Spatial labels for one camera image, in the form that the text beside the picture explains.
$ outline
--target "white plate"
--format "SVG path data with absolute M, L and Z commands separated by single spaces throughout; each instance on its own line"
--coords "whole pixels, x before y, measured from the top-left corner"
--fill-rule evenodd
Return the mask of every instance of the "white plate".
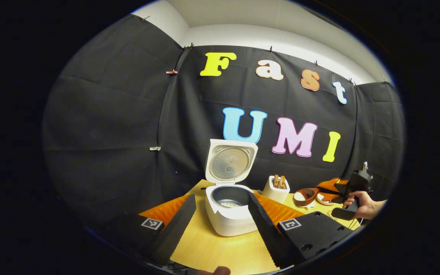
M 324 198 L 323 195 L 321 194 L 317 194 L 317 201 L 320 202 L 323 205 L 334 205 L 335 203 L 333 202 L 324 202 L 322 199 Z

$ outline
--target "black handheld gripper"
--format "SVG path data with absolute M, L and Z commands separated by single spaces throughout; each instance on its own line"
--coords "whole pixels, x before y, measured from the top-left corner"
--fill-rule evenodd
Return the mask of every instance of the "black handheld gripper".
M 344 191 L 344 197 L 342 203 L 346 202 L 349 198 L 349 193 L 354 191 L 366 191 L 371 193 L 370 189 L 370 181 L 372 176 L 370 176 L 366 170 L 368 170 L 368 162 L 364 162 L 362 170 L 356 170 L 351 174 L 351 178 L 349 179 L 346 189 Z M 356 212 L 359 208 L 359 198 L 354 197 L 354 202 L 349 205 L 347 208 L 335 208 L 332 210 L 332 216 L 338 219 L 343 219 L 346 221 L 350 221 L 354 218 Z

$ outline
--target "hand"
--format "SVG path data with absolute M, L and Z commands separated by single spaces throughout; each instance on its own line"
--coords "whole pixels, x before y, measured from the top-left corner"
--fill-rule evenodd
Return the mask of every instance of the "hand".
M 354 197 L 359 198 L 359 208 L 357 209 L 356 214 L 354 215 L 354 219 L 363 218 L 363 219 L 372 219 L 374 218 L 380 209 L 385 204 L 386 200 L 381 202 L 375 202 L 371 199 L 370 195 L 365 191 L 355 191 L 349 193 L 349 198 L 344 202 L 344 208 L 347 208 L 354 202 Z
M 213 273 L 205 270 L 198 270 L 198 275 L 230 275 L 230 269 L 225 266 L 219 266 L 213 271 Z

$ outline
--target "wooden table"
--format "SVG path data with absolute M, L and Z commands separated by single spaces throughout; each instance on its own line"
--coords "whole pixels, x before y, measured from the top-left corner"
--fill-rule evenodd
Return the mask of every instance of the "wooden table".
M 171 260 L 209 272 L 213 272 L 217 266 L 227 266 L 232 271 L 231 275 L 251 275 L 279 270 L 274 265 L 257 230 L 233 237 L 224 237 L 215 232 L 206 214 L 205 190 L 201 190 L 201 188 L 213 185 L 215 184 L 201 180 L 187 193 L 195 195 L 197 209 Z M 332 209 L 342 207 L 341 204 L 323 205 L 316 200 L 313 208 L 296 207 L 293 203 L 293 193 L 288 194 L 283 204 L 305 214 L 320 211 L 331 218 L 333 218 L 330 215 Z M 333 219 L 351 230 L 359 227 L 359 223 L 354 220 Z

